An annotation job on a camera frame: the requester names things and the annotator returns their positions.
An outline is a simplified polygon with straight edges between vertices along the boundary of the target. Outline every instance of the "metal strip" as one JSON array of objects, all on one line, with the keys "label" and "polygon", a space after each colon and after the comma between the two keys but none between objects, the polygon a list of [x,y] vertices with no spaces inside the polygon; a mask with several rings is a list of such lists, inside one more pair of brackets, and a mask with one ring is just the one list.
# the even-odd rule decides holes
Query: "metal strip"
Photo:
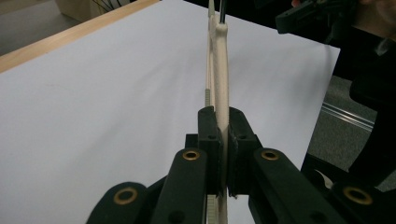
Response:
[{"label": "metal strip", "polygon": [[338,108],[334,105],[329,105],[327,103],[323,103],[321,111],[328,113],[332,116],[335,116],[338,119],[342,119],[346,122],[349,122],[355,126],[363,128],[366,131],[371,131],[373,129],[374,123],[368,119],[364,119],[358,115],[347,112],[341,108]]}]

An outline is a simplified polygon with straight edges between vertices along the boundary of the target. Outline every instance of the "white paper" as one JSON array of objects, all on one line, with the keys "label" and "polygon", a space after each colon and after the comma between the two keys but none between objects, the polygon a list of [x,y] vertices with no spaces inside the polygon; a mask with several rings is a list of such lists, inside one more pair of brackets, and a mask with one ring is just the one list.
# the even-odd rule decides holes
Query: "white paper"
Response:
[{"label": "white paper", "polygon": [[[226,20],[230,105],[301,167],[338,49]],[[0,74],[0,223],[85,223],[111,187],[165,176],[197,133],[206,38],[207,9],[165,0]]]}]

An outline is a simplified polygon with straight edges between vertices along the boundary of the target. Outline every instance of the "floor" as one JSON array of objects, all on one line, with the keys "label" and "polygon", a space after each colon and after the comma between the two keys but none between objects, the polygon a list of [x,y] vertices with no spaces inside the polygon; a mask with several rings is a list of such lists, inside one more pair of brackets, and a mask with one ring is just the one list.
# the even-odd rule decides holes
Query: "floor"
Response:
[{"label": "floor", "polygon": [[[80,24],[63,15],[54,0],[0,0],[0,9],[0,56]],[[367,127],[373,124],[376,116],[373,110],[349,98],[349,86],[350,81],[332,78],[325,97],[326,105],[319,114],[308,149],[308,153],[344,170],[360,153],[370,135]],[[334,114],[334,110],[362,117],[364,125],[347,122]],[[378,188],[396,189],[396,172]]]}]

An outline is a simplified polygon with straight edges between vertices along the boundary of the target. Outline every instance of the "gray carpet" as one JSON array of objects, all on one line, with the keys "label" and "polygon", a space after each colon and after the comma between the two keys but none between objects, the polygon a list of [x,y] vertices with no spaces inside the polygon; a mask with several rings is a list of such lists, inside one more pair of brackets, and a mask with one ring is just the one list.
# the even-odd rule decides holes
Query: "gray carpet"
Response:
[{"label": "gray carpet", "polygon": [[[53,0],[0,15],[0,55],[57,34],[76,24],[79,22],[60,13]],[[376,113],[373,110],[349,98],[349,86],[350,81],[333,77],[325,102],[375,121]],[[347,170],[369,135],[369,131],[322,111],[308,153]],[[379,186],[381,190],[395,188],[396,173]]]}]

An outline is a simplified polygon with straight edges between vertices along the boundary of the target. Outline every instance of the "table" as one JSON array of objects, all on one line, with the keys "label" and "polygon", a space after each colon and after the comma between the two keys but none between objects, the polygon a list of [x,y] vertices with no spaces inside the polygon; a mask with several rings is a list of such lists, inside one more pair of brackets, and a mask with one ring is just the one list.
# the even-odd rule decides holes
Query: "table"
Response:
[{"label": "table", "polygon": [[[111,187],[166,175],[185,134],[197,132],[206,9],[165,0],[133,11],[0,59],[1,223],[83,223]],[[231,106],[265,147],[301,167],[338,49],[227,22]],[[230,201],[229,223],[252,223],[246,198]]]}]

